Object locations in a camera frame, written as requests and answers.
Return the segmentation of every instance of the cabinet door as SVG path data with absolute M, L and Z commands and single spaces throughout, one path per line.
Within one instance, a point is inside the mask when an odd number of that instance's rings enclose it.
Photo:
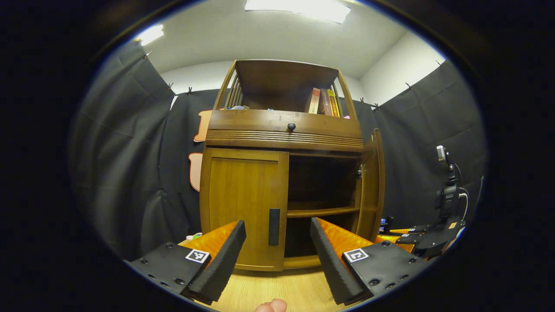
M 281 271 L 285 250 L 289 154 L 205 148 L 201 169 L 203 233 L 244 220 L 236 268 Z
M 384 150 L 378 129 L 374 129 L 370 141 L 364 146 L 361 163 L 361 179 L 357 181 L 355 195 L 355 207 L 360 208 L 356 234 L 375 241 L 385 197 Z

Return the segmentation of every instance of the white wall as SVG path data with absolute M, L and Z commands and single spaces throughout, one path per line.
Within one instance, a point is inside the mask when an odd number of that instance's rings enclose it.
M 438 51 L 412 32 L 401 39 L 360 79 L 365 103 L 382 105 L 433 72 L 445 61 Z
M 175 94 L 185 93 L 189 91 L 189 87 L 192 87 L 193 91 L 220 89 L 232 62 L 224 61 L 183 67 L 162 73 L 160 76 L 166 83 L 173 83 L 171 89 Z M 364 89 L 357 79 L 346 75 L 343 75 L 343 77 L 353 100 L 359 100 L 365 96 Z M 335 85 L 339 96 L 343 97 L 343 91 L 338 80 L 336 80 Z

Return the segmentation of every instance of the white ceiling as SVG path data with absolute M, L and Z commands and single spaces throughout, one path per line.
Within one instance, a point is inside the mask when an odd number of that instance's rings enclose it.
M 284 59 L 339 68 L 360 79 L 407 29 L 376 10 L 351 8 L 343 24 L 296 13 L 245 12 L 246 0 L 207 0 L 166 21 L 149 43 L 159 73 L 234 59 Z

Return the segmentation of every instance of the wooden shelf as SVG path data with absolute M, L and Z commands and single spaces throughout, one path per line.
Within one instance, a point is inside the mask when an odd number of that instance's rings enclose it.
M 328 208 L 328 209 L 306 209 L 306 210 L 288 210 L 288 218 L 311 218 L 323 217 L 325 215 L 345 214 L 358 212 L 358 208 L 341 207 L 341 208 Z
M 283 260 L 284 269 L 300 269 L 300 268 L 310 268 L 312 266 L 319 266 L 320 259 L 318 255 L 310 256 L 292 256 L 285 257 Z

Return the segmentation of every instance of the ceiling light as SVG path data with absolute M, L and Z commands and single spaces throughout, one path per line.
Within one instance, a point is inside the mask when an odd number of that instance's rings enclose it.
M 351 11 L 331 0 L 247 0 L 245 11 L 285 11 L 341 24 Z
M 140 44 L 144 47 L 164 35 L 162 28 L 163 26 L 161 24 L 152 26 L 146 31 L 141 32 L 141 34 L 137 36 L 137 40 L 140 40 Z

